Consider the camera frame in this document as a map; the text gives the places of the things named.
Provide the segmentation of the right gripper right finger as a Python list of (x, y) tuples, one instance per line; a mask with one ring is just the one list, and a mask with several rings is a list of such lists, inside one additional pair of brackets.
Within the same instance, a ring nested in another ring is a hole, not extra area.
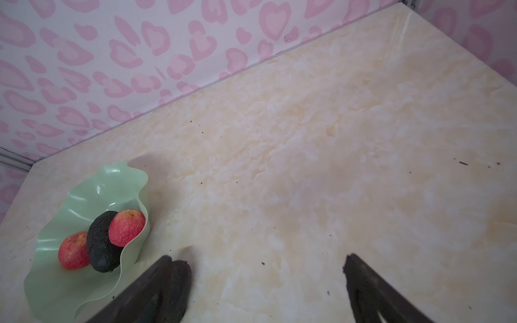
[(431, 322), (358, 255), (347, 256), (343, 273), (356, 322)]

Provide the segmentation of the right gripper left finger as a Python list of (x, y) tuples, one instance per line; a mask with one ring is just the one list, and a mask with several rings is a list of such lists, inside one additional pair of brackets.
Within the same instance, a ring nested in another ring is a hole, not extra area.
[(89, 322), (164, 322), (171, 296), (172, 259), (159, 258)]

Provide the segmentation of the red apple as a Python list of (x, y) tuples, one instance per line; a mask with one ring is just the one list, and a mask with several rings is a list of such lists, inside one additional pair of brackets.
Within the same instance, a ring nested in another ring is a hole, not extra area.
[(83, 269), (90, 264), (87, 236), (87, 231), (80, 231), (64, 239), (58, 251), (58, 260), (64, 269)]
[(126, 209), (118, 212), (109, 227), (109, 240), (118, 247), (125, 247), (144, 229), (146, 219), (140, 210)]

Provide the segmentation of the light green wavy fruit bowl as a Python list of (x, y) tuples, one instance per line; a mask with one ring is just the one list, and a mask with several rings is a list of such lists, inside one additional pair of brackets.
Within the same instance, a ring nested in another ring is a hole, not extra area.
[(41, 322), (72, 322), (113, 293), (150, 232), (148, 175), (125, 162), (105, 166), (68, 192), (42, 229), (24, 291)]

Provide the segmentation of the left corner aluminium post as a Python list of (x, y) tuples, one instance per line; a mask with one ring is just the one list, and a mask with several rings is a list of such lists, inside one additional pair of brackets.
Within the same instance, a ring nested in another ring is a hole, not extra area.
[(7, 149), (0, 148), (0, 163), (6, 168), (12, 168), (14, 170), (28, 173), (35, 164), (35, 161), (29, 160), (28, 158), (17, 153), (13, 153)]

